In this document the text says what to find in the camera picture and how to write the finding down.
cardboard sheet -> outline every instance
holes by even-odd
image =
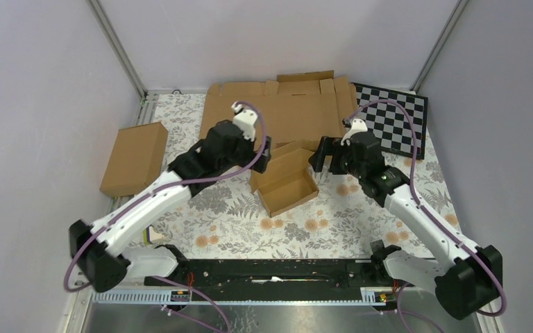
[[[334,78],[334,71],[279,75],[265,82],[213,84],[205,98],[200,138],[215,123],[232,119],[235,101],[253,104],[264,117],[266,132],[274,146],[303,142],[314,151],[323,135],[341,137],[341,120],[357,108],[355,86],[347,77]],[[257,145],[262,129],[257,129]]]

floral pattern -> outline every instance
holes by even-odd
[[[153,121],[169,131],[163,168],[198,140],[204,94],[166,94],[159,98]],[[384,153],[387,164],[409,174],[412,159]],[[378,239],[419,257],[431,253],[407,225],[361,191],[352,176],[312,174],[318,197],[269,218],[258,195],[250,192],[249,173],[204,189],[188,203],[165,212],[153,228],[190,258],[366,258]],[[422,197],[459,229],[454,207],[427,134],[426,158],[416,161],[414,182]],[[136,239],[131,246],[146,246]]]

open cardboard box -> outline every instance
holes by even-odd
[[[279,75],[264,82],[215,83],[205,97],[200,138],[219,121],[232,119],[235,101],[253,104],[263,115],[267,134],[276,145],[301,141],[317,149],[320,138],[342,137],[342,119],[357,109],[356,88],[334,71]],[[256,146],[262,129],[257,126]]]
[[[292,142],[271,151],[271,161],[264,173],[252,172],[251,191],[258,190],[270,217],[318,196],[318,186],[307,171],[311,155],[301,142]]]

metal floor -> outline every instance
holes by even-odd
[[[416,311],[436,321],[448,333],[483,332],[473,315],[457,321],[442,310],[436,298],[417,290],[404,291],[403,307]],[[368,306],[329,305],[270,305],[270,306],[224,306],[223,310],[232,323],[232,331],[260,333],[303,332],[359,332],[359,333],[407,333],[398,315],[385,314],[362,316],[375,311]],[[226,326],[218,313],[209,305],[190,305],[184,314],[201,319],[215,327]],[[430,324],[417,318],[407,317],[416,333],[438,332]],[[83,332],[88,333],[166,333],[199,332],[208,330],[196,323],[177,316],[167,316],[158,305],[123,305],[93,302],[87,314]]]

cardboard lid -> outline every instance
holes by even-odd
[[[123,128],[117,133],[101,191],[109,196],[136,194],[160,174],[167,144],[161,123]]]
[[[264,173],[253,171],[250,178],[251,191],[267,186],[281,178],[303,171],[309,165],[313,153],[302,147],[301,142],[292,142],[271,151],[271,161]]]

